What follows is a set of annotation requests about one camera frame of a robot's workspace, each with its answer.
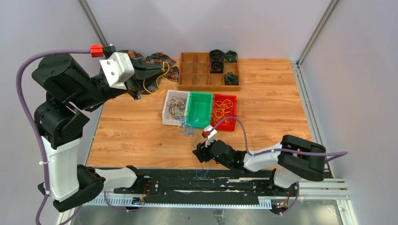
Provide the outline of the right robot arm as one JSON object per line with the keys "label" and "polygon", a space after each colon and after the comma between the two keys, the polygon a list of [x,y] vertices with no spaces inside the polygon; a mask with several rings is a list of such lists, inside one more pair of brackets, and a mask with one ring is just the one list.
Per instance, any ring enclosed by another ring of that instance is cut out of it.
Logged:
{"label": "right robot arm", "polygon": [[199,143],[193,150],[201,163],[214,160],[240,173],[273,167],[268,189],[274,195],[281,195],[301,179],[323,181],[325,153],[324,146],[292,135],[284,135],[279,143],[252,153],[235,150],[221,140]]}

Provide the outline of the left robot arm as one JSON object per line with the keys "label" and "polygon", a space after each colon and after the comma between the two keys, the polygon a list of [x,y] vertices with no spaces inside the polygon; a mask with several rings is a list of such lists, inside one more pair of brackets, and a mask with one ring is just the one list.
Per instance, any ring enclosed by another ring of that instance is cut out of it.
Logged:
{"label": "left robot arm", "polygon": [[107,54],[100,61],[102,72],[89,75],[68,53],[44,57],[32,78],[46,90],[46,101],[34,112],[49,169],[49,193],[59,212],[95,199],[106,190],[127,188],[137,194],[143,190],[144,175],[128,165],[101,170],[77,163],[77,149],[83,128],[93,112],[106,101],[124,93],[140,99],[144,81],[155,82],[167,71],[160,64],[133,60],[125,52]]}

